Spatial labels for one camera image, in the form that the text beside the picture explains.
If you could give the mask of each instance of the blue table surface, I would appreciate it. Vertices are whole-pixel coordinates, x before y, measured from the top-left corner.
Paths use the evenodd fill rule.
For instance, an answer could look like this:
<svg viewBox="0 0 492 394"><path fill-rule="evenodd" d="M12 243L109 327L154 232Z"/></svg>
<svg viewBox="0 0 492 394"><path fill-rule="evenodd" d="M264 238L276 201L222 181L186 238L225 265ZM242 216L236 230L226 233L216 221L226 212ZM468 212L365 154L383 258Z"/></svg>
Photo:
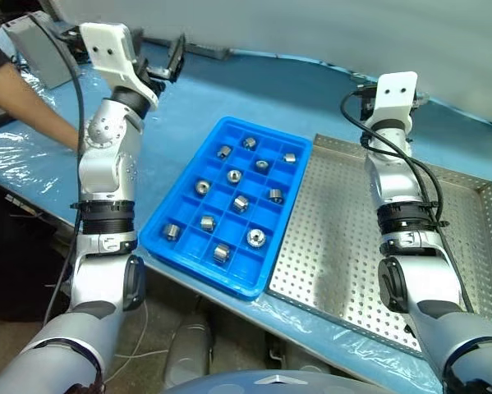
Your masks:
<svg viewBox="0 0 492 394"><path fill-rule="evenodd" d="M150 64L165 64L163 48L145 44ZM109 89L90 66L80 82L85 115L91 117ZM38 92L76 124L71 84ZM301 135L316 133L357 142L361 132L338 106L353 90L348 75L327 67L267 57L235 56L225 62L186 55L179 81L162 94L145 119L136 190L136 228L142 228L217 121L226 116ZM350 106L357 114L357 103ZM492 126L428 103L414 116L414 154L448 169L492 180ZM73 222L74 153L14 121L0 128L0 185L40 208ZM396 392L437 393L428 364L412 355L342 328L264 293L245 302L180 273L139 249L148 266L253 323L304 346L323 360Z"/></svg>

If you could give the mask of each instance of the perforated metal tray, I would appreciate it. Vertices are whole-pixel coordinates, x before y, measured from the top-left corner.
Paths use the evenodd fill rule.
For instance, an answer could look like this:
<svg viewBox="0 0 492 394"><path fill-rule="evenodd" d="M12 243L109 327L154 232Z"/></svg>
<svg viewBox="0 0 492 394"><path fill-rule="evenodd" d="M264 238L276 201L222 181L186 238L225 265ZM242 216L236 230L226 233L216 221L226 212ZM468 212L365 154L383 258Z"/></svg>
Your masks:
<svg viewBox="0 0 492 394"><path fill-rule="evenodd" d="M380 233L366 152L317 135L269 291L313 313L419 354L400 314L380 302ZM492 181L430 166L441 181L445 229L477 313L492 320Z"/></svg>

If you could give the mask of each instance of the silver robot arm segment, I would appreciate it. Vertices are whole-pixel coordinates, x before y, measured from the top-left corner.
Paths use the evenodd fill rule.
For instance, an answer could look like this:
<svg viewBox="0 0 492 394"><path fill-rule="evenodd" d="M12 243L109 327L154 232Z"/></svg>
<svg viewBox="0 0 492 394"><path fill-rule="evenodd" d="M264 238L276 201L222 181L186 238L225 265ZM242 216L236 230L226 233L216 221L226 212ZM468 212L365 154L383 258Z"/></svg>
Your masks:
<svg viewBox="0 0 492 394"><path fill-rule="evenodd" d="M361 112L370 108L362 117L366 127L407 156L416 79L413 72L381 76ZM375 138L368 146L393 152ZM379 264L381 300L405 315L445 392L492 393L492 322L462 311L458 277L428 212L433 207L423 201L406 162L385 152L369 151L366 159L385 256Z"/></svg>
<svg viewBox="0 0 492 394"><path fill-rule="evenodd" d="M76 243L69 310L52 319L0 375L0 394L54 394L101 387L125 312L145 297L145 267L131 254L136 159L143 118L156 109L146 62L124 25L83 24L94 69L107 80L79 162L83 232Z"/></svg>

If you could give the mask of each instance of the blue plastic tray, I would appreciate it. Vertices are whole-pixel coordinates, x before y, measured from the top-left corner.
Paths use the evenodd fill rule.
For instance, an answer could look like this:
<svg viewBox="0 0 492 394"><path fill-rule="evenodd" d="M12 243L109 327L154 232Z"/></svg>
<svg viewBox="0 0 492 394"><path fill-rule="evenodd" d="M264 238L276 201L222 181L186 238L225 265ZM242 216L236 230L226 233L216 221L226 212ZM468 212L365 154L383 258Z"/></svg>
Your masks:
<svg viewBox="0 0 492 394"><path fill-rule="evenodd" d="M247 137L255 138L255 150L242 147ZM221 159L217 152L224 144L232 152ZM140 233L142 245L159 259L238 298L256 298L269 279L311 148L309 140L232 117L223 118L145 224ZM285 153L294 153L297 161L284 162ZM255 162L260 159L269 163L267 174L255 170ZM236 185L227 180L232 169L242 173ZM210 182L207 195L199 195L195 190L200 179ZM282 204L268 199L272 188L283 191ZM232 206L238 195L249 200L243 213L237 213ZM215 219L213 232L201 229L200 219L204 215ZM168 241L163 235L168 223L182 229L176 241ZM246 241L252 228L261 229L267 236L259 249ZM225 263L213 257L217 244L225 244L231 250Z"/></svg>

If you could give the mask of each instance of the cylindrical metal part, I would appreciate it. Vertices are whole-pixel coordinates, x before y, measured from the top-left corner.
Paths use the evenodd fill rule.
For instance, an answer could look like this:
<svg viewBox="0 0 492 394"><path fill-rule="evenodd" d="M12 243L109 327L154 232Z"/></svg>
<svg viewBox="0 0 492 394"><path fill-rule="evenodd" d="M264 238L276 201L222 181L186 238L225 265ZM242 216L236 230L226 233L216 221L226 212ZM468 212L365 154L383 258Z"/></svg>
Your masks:
<svg viewBox="0 0 492 394"><path fill-rule="evenodd" d="M227 156L229 156L231 151L232 151L231 147L227 145L222 145L218 150L218 152L216 153L216 157L224 160Z"/></svg>
<svg viewBox="0 0 492 394"><path fill-rule="evenodd" d="M256 149L256 140L253 137L247 137L242 141L242 146L247 150L255 150Z"/></svg>
<svg viewBox="0 0 492 394"><path fill-rule="evenodd" d="M214 227L216 226L216 222L212 216L202 216L200 220L200 226L202 230L213 232Z"/></svg>
<svg viewBox="0 0 492 394"><path fill-rule="evenodd" d="M284 154L284 162L286 163L295 163L297 161L297 157L294 153L286 153Z"/></svg>
<svg viewBox="0 0 492 394"><path fill-rule="evenodd" d="M235 200L232 202L232 206L239 213L246 211L248 205L249 205L249 200L243 195L237 196Z"/></svg>
<svg viewBox="0 0 492 394"><path fill-rule="evenodd" d="M269 163L265 160L257 160L255 163L255 169L261 174L266 174L269 170Z"/></svg>
<svg viewBox="0 0 492 394"><path fill-rule="evenodd" d="M231 254L231 250L229 246L225 244L218 244L216 248L214 248L213 257L219 263L225 263L229 259L229 255Z"/></svg>
<svg viewBox="0 0 492 394"><path fill-rule="evenodd" d="M281 204L284 202L284 195L280 189L271 189L269 191L269 200Z"/></svg>
<svg viewBox="0 0 492 394"><path fill-rule="evenodd" d="M242 173L238 170L231 170L228 172L228 181L236 185L242 178Z"/></svg>
<svg viewBox="0 0 492 394"><path fill-rule="evenodd" d="M167 241L176 241L180 236L181 228L176 224L168 223L163 228L163 234L167 238Z"/></svg>
<svg viewBox="0 0 492 394"><path fill-rule="evenodd" d="M210 187L211 184L209 183L209 181L206 181L205 179L200 179L196 182L195 190L196 193L198 193L199 195L207 195Z"/></svg>
<svg viewBox="0 0 492 394"><path fill-rule="evenodd" d="M260 248L265 244L265 234L259 228L249 230L247 233L247 243L253 248Z"/></svg>

